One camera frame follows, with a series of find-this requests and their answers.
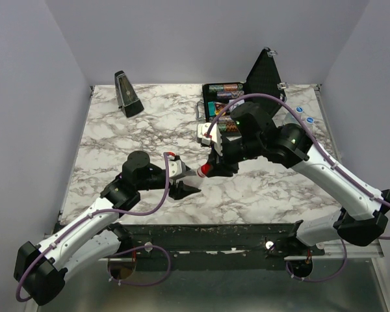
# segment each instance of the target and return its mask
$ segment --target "table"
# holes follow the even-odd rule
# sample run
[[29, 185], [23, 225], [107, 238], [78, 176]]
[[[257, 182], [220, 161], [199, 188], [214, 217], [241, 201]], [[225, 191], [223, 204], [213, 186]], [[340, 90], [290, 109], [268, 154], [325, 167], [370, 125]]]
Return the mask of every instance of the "table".
[[[149, 153], [163, 167], [164, 151], [179, 154], [191, 168], [205, 163], [209, 148], [196, 143], [196, 104], [200, 84], [138, 84], [136, 92], [144, 112], [126, 118], [118, 110], [114, 86], [96, 86], [70, 180], [60, 223], [71, 222], [84, 211], [118, 174], [135, 150]], [[332, 153], [330, 136], [312, 86], [286, 89], [287, 103], [301, 106], [315, 119], [316, 138]], [[281, 109], [274, 117], [280, 124]], [[282, 165], [263, 157], [240, 163], [232, 178], [205, 179], [201, 193], [183, 200], [166, 201], [155, 214], [123, 216], [124, 224], [237, 224], [309, 220], [336, 211], [339, 204], [320, 187]], [[133, 211], [152, 209], [162, 190], [141, 192]]]

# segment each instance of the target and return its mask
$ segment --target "black case lid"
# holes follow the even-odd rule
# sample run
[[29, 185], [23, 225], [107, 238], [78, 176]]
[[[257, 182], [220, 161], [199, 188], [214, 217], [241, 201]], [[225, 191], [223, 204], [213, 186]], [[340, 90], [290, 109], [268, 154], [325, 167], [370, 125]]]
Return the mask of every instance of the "black case lid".
[[[274, 58], [267, 54], [270, 51], [271, 50], [268, 47], [265, 47], [262, 50], [247, 76], [244, 88], [246, 89], [246, 93], [266, 93], [285, 101], [285, 91], [279, 90], [278, 88], [278, 84], [281, 83], [281, 80], [276, 63], [274, 62]], [[281, 108], [281, 105], [269, 99], [254, 98], [254, 101], [265, 104], [266, 111], [271, 117], [273, 117]]]

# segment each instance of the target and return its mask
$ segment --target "open black case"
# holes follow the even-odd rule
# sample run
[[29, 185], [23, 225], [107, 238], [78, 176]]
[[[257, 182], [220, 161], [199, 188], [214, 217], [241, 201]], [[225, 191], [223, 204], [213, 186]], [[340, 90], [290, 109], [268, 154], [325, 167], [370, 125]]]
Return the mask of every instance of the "open black case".
[[[239, 90], [244, 91], [244, 94], [251, 93], [266, 93], [280, 98], [282, 101], [286, 101], [286, 93], [284, 89], [287, 87], [285, 83], [282, 83], [280, 80], [279, 72], [274, 62], [274, 56], [277, 53], [272, 51], [268, 47], [265, 47], [260, 53], [258, 59], [253, 65], [252, 70], [247, 76], [246, 82], [232, 82], [232, 83], [208, 83], [202, 86], [202, 97], [203, 105], [205, 109], [205, 120], [210, 122], [216, 115], [211, 114], [209, 103], [210, 102], [220, 102], [220, 103], [229, 103], [230, 99], [218, 99], [217, 91], [211, 91], [210, 86], [218, 85], [242, 85], [242, 88]], [[253, 98], [252, 101], [262, 103], [265, 107], [268, 114], [273, 117], [281, 108], [281, 105], [263, 98]], [[228, 122], [228, 117], [223, 116], [220, 122]], [[226, 131], [220, 129], [220, 132], [229, 136], [229, 135], [239, 135], [239, 132], [236, 127], [232, 127]]]

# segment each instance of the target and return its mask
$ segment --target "toolbox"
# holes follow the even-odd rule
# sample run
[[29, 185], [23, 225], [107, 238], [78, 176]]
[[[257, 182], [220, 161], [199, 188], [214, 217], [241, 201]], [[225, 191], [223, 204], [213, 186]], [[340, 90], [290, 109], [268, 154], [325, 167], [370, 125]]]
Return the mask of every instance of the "toolbox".
[[[266, 93], [286, 101], [287, 84], [281, 82], [274, 56], [275, 51], [265, 47], [253, 65], [247, 76], [246, 82], [232, 83], [208, 83], [202, 85], [203, 105], [205, 109], [205, 120], [210, 122], [232, 99], [243, 94]], [[273, 117], [281, 108], [281, 105], [269, 99], [252, 98], [249, 101], [261, 103], [268, 114]], [[229, 118], [229, 112], [223, 115], [218, 121], [220, 132], [226, 135], [238, 135], [239, 132], [234, 122]]]

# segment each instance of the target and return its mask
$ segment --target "gray wall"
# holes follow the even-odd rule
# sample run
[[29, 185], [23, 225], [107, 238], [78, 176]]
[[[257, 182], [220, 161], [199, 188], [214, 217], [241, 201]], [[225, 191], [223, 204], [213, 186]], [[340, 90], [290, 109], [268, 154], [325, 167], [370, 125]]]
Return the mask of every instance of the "gray wall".
[[245, 80], [263, 46], [281, 77], [321, 83], [368, 0], [47, 0], [93, 84]]
[[[322, 98], [344, 163], [374, 186], [390, 188], [390, 0], [371, 0]], [[390, 241], [382, 247], [390, 277]]]
[[43, 0], [0, 0], [0, 312], [16, 253], [57, 219], [90, 94]]

